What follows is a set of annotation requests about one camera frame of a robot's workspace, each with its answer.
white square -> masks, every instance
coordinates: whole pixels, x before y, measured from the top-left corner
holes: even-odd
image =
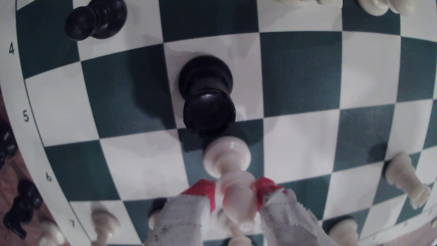
[[[435,206],[436,204],[437,204],[437,182],[434,182],[430,197],[428,198],[427,203],[423,207],[423,211],[426,211],[427,209]]]
[[[188,186],[177,130],[100,139],[122,200],[175,196]]]
[[[35,0],[17,0],[17,10],[21,9],[22,7],[30,4]]]
[[[425,184],[433,183],[437,178],[437,146],[422,150],[416,175]]]
[[[415,1],[416,12],[401,15],[401,36],[437,42],[437,7],[435,0]]]
[[[44,146],[99,139],[80,62],[26,79]]]
[[[343,32],[340,108],[396,102],[401,37]]]
[[[89,2],[90,0],[73,0],[73,6],[86,6]],[[163,42],[158,0],[129,0],[126,1],[126,7],[126,23],[117,34],[107,39],[89,37],[77,42],[80,60]]]
[[[407,195],[404,194],[372,206],[360,238],[365,238],[395,225],[406,199]]]
[[[259,33],[169,42],[164,44],[164,50],[178,128],[185,127],[185,101],[179,92],[179,73],[189,60],[201,55],[218,57],[231,70],[234,83],[230,96],[236,108],[236,121],[260,119],[264,116]]]
[[[329,182],[323,219],[370,207],[381,177],[383,162],[334,172]]]
[[[413,154],[423,149],[432,106],[431,99],[396,104],[386,160],[400,152]]]
[[[339,117],[336,109],[265,118],[265,176],[283,183],[331,173]]]
[[[121,225],[120,232],[109,239],[108,244],[141,244],[123,201],[81,201],[70,204],[91,240],[97,239],[91,215],[94,211],[103,210],[114,215]]]
[[[260,32],[342,31],[341,8],[316,1],[290,6],[276,0],[257,0]]]

number 4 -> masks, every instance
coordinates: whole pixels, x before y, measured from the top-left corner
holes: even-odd
[[[12,45],[12,42],[10,42],[9,53],[14,54],[14,46]]]

number 5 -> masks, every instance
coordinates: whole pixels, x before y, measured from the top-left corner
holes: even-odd
[[[23,117],[24,117],[24,121],[28,122],[29,121],[29,116],[26,114],[27,110],[23,110]]]

black pawn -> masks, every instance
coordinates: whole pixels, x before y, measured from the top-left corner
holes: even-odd
[[[88,6],[75,8],[65,22],[67,35],[76,41],[89,36],[107,39],[126,22],[127,8],[123,0],[92,0]]]
[[[17,142],[9,125],[0,125],[0,145],[8,157],[13,157],[17,152]]]
[[[228,66],[214,56],[190,60],[179,75],[179,90],[185,99],[184,123],[200,137],[213,138],[235,122],[232,74]]]
[[[18,184],[18,197],[3,218],[3,224],[21,239],[25,239],[27,232],[21,224],[28,224],[33,217],[33,210],[42,206],[42,197],[36,186],[29,180],[21,180]]]

board number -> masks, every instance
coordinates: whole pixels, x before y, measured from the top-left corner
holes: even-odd
[[[10,42],[10,46],[9,46],[9,53],[14,54],[14,45],[12,44],[12,42]]]
[[[46,178],[49,182],[52,181],[52,177],[50,177],[50,175],[49,175],[48,172],[45,173],[45,178]]]
[[[29,115],[27,115],[26,113],[27,113],[27,110],[23,110],[24,121],[28,122],[29,121]]]

